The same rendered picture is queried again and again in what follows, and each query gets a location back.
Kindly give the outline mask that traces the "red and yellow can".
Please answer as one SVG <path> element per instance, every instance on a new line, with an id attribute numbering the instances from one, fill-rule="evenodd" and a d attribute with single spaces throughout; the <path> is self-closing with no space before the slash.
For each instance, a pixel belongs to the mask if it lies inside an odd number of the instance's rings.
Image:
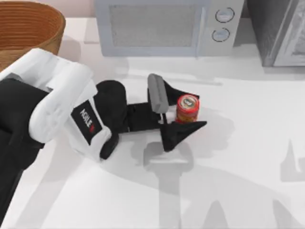
<path id="1" fill-rule="evenodd" d="M 184 94 L 179 97 L 176 106 L 175 121 L 179 123 L 192 123 L 197 121 L 200 101 L 195 95 Z"/>

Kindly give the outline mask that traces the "pale grey rounded box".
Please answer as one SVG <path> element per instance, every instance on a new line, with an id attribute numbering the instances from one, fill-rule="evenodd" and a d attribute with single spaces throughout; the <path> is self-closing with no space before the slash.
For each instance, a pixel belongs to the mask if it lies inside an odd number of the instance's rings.
<path id="1" fill-rule="evenodd" d="M 169 103 L 163 78 L 156 74 L 150 74 L 148 76 L 148 91 L 152 111 L 158 114 L 166 113 L 169 109 Z"/>

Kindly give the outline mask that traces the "pale microwave oven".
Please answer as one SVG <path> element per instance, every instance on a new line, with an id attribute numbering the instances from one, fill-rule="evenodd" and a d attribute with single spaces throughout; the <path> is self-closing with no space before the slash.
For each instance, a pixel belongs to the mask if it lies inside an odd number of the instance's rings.
<path id="1" fill-rule="evenodd" d="M 94 0 L 109 57 L 229 55 L 244 0 Z"/>

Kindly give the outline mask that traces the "microwave oven door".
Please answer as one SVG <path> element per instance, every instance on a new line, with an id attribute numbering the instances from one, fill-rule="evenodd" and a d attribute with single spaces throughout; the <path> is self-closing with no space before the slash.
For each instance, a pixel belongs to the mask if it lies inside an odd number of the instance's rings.
<path id="1" fill-rule="evenodd" d="M 211 0 L 94 0 L 102 54 L 196 57 L 202 7 Z"/>

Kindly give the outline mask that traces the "microwave knob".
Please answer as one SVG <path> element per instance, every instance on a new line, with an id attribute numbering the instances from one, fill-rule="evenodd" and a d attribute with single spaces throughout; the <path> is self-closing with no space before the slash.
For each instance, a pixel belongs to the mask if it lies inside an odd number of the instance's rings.
<path id="1" fill-rule="evenodd" d="M 219 23 L 228 23 L 230 22 L 235 16 L 235 11 L 230 8 L 223 8 L 223 9 L 219 9 L 216 14 L 215 14 L 215 19 L 219 22 Z"/>
<path id="2" fill-rule="evenodd" d="M 218 30 L 214 30 L 212 33 L 212 39 L 215 42 L 225 42 L 229 39 L 231 33 L 227 28 L 221 28 Z"/>

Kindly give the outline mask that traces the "grey cabinet door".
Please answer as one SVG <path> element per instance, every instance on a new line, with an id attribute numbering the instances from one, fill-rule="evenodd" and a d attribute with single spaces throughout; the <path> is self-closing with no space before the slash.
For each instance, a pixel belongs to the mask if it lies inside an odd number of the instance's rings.
<path id="1" fill-rule="evenodd" d="M 305 0 L 291 0 L 274 66 L 305 66 Z"/>

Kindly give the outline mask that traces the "brown woven basket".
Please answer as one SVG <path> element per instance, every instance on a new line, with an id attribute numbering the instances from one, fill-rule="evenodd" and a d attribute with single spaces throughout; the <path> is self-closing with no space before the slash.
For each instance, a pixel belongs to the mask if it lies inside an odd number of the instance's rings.
<path id="1" fill-rule="evenodd" d="M 0 71 L 32 48 L 57 55 L 65 26 L 64 15 L 50 5 L 0 0 Z"/>

